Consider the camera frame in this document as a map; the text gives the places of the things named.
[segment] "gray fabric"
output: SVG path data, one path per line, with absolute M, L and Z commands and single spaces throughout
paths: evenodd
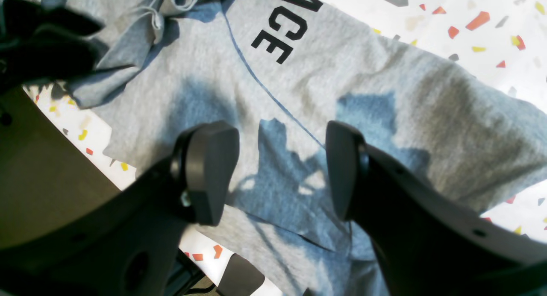
M 218 227 L 196 228 L 250 261 L 285 294 L 301 296 L 309 288 L 313 295 L 388 295 L 374 261 L 352 261 L 236 208 L 224 207 Z
M 67 0 L 107 25 L 97 35 L 106 47 L 103 71 L 68 88 L 82 107 L 104 104 L 94 112 L 113 127 L 105 150 L 112 158 L 145 169 L 170 154 L 180 131 L 224 119 L 241 137 L 228 203 L 360 261 L 374 259 L 370 242 L 336 218 L 330 199 L 329 120 L 354 125 L 441 194 L 477 211 L 546 177 L 541 111 L 327 4 L 315 12 L 283 0 L 201 0 L 171 18 L 156 5 L 142 9 L 150 14 L 128 14 L 149 1 Z M 301 39 L 294 40 L 302 21 L 291 22 L 280 6 L 305 20 Z M 268 24 L 274 9 L 285 11 L 278 31 Z M 155 15 L 166 19 L 155 18 L 164 25 L 152 45 Z M 261 31 L 293 49 L 282 64 L 281 49 L 269 53 L 267 40 L 252 46 Z M 240 253 L 239 239 L 224 233 L 208 236 Z M 272 264 L 255 262 L 259 269 Z

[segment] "blue seam line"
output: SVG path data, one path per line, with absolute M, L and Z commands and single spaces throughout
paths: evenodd
M 241 58 L 241 61 L 243 61 L 243 63 L 245 64 L 245 67 L 247 68 L 247 70 L 249 71 L 250 75 L 254 78 L 254 80 L 256 80 L 256 82 L 258 82 L 258 84 L 260 85 L 260 87 L 262 87 L 262 89 L 264 91 L 266 91 L 266 93 L 268 94 L 268 96 L 270 96 L 270 98 L 279 106 L 279 108 L 281 108 L 282 111 L 284 111 L 286 113 L 286 115 L 288 115 L 291 119 L 293 119 L 293 121 L 295 121 L 298 126 L 300 128 L 302 128 L 310 137 L 313 138 L 313 140 L 315 140 L 315 142 L 317 142 L 317 144 L 319 144 L 323 149 L 325 148 L 325 146 L 323 146 L 323 144 L 321 144 L 321 142 L 315 137 L 313 136 L 313 134 L 311 134 L 309 132 L 309 130 L 307 130 L 306 127 L 304 127 L 302 125 L 302 123 L 300 123 L 300 121 L 295 118 L 293 116 L 292 113 L 289 112 L 288 109 L 285 108 L 285 106 L 283 106 L 273 95 L 272 93 L 270 92 L 270 90 L 268 90 L 268 88 L 266 88 L 266 86 L 264 84 L 262 84 L 262 82 L 256 77 L 256 75 L 254 74 L 253 70 L 250 68 L 249 64 L 247 63 L 243 53 L 241 53 L 241 49 L 239 48 L 238 46 L 238 43 L 236 43 L 236 39 L 234 38 L 234 34 L 232 33 L 232 27 L 230 26 L 230 22 L 228 21 L 228 18 L 226 17 L 226 13 L 224 11 L 222 11 L 222 14 L 224 15 L 224 19 L 226 21 L 226 25 L 228 26 L 228 31 L 230 32 L 230 37 L 232 39 L 232 43 L 234 44 L 234 47 L 236 49 L 236 51 L 238 52 L 238 55 L 240 56 Z

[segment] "confetti-patterned surface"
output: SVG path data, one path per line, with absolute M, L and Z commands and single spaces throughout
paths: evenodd
M 381 35 L 452 60 L 478 80 L 547 111 L 547 0 L 323 0 Z M 67 97 L 53 101 L 53 86 L 27 88 L 36 105 L 116 186 L 135 169 L 102 155 L 112 129 Z M 547 242 L 547 181 L 483 214 L 516 234 Z M 196 232 L 183 249 L 217 283 L 233 254 Z

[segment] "gray speck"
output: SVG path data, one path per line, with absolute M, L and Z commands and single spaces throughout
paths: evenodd
M 516 4 L 517 6 L 519 4 L 522 4 L 523 2 L 525 2 L 526 0 L 515 0 L 513 3 Z
M 500 20 L 500 22 L 498 22 L 498 25 L 496 25 L 496 28 L 501 28 L 501 27 L 503 27 L 503 25 L 506 24 L 506 21 L 507 21 L 508 18 L 509 18 L 509 17 L 508 17 L 507 15 L 504 16 L 504 17 L 502 18 L 502 20 Z
M 516 89 L 512 86 L 509 92 L 507 92 L 507 95 L 509 95 L 510 97 L 516 97 Z
M 385 1 L 398 7 L 409 5 L 409 0 L 385 0 Z

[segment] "gray t-shirt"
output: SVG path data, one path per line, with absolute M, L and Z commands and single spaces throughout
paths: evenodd
M 301 235 L 303 246 L 375 259 L 367 235 L 332 208 L 329 120 L 357 127 L 443 196 L 476 211 L 547 177 L 541 111 L 318 0 L 43 2 L 106 24 L 93 39 L 103 51 L 100 71 L 66 85 L 80 107 L 93 107 L 113 128 L 106 155 L 142 170 L 170 154 L 187 127 L 223 119 L 240 130 L 227 204 L 252 217 L 230 216 L 239 211 L 227 207 L 221 225 L 230 233 L 243 226 L 238 220 L 259 218 Z M 239 252 L 226 229 L 203 231 L 293 294 L 268 269 L 271 261 Z M 291 265 L 312 258 L 287 258 L 283 271 L 301 277 Z

